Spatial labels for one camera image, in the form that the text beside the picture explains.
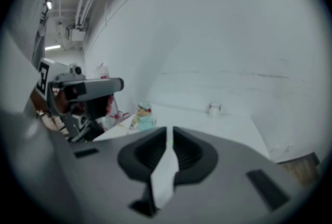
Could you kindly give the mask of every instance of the white table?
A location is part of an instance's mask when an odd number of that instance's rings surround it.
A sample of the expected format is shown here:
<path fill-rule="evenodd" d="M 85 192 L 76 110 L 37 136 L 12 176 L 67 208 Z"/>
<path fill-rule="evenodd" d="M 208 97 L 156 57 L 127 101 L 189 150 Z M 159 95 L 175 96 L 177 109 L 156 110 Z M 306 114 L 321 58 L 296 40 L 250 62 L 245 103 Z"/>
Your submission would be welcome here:
<path fill-rule="evenodd" d="M 157 126 L 159 127 L 178 126 L 212 134 L 251 147 L 264 157 L 270 159 L 262 137 L 250 117 L 220 115 L 216 119 L 211 119 L 206 113 L 156 104 L 152 104 L 152 113 L 154 118 L 157 119 Z M 97 137 L 94 141 L 136 133 L 136 130 L 129 130 L 133 117 L 129 117 Z"/>

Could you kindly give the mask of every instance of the wall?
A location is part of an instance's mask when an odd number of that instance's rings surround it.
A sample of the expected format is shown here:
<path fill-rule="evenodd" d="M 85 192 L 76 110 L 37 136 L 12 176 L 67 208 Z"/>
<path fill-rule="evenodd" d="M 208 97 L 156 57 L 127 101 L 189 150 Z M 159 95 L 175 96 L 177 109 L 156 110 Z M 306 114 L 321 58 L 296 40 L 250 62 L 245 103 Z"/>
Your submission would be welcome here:
<path fill-rule="evenodd" d="M 122 77 L 120 108 L 142 99 L 250 116 L 270 156 L 329 151 L 330 20 L 320 0 L 96 0 L 87 74 Z"/>
<path fill-rule="evenodd" d="M 70 65 L 76 63 L 81 67 L 83 74 L 86 73 L 85 62 L 84 62 L 84 54 L 83 51 L 80 50 L 49 50 L 45 51 L 45 57 L 56 62 Z"/>

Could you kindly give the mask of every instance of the wooden floor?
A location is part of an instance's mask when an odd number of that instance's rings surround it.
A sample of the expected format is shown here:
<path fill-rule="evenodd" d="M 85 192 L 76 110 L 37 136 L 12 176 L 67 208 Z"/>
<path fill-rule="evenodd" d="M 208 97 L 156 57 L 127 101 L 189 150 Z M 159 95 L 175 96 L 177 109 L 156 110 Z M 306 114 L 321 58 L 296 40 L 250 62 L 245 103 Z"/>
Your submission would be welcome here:
<path fill-rule="evenodd" d="M 313 155 L 279 164 L 304 187 L 311 186 L 319 179 L 317 159 Z"/>

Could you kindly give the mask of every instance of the fluorescent light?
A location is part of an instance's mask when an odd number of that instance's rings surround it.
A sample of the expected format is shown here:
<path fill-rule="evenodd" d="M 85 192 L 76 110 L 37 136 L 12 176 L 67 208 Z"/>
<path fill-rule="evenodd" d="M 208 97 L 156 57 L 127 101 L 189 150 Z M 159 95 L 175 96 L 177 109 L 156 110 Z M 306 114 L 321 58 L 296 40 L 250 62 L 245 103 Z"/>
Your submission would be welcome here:
<path fill-rule="evenodd" d="M 47 1 L 46 5 L 47 5 L 48 9 L 52 9 L 52 1 Z"/>
<path fill-rule="evenodd" d="M 61 47 L 61 45 L 54 45 L 54 46 L 49 46 L 45 48 L 45 51 L 47 50 L 52 50 L 52 49 L 59 49 Z"/>

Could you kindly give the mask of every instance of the blue object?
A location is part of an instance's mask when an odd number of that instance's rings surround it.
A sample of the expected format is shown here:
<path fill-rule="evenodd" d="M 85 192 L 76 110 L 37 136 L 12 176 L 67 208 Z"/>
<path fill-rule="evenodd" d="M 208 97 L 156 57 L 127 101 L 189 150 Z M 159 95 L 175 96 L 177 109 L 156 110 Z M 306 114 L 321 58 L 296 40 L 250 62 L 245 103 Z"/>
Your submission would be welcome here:
<path fill-rule="evenodd" d="M 137 128 L 140 131 L 148 130 L 154 127 L 154 121 L 151 115 L 139 117 Z"/>

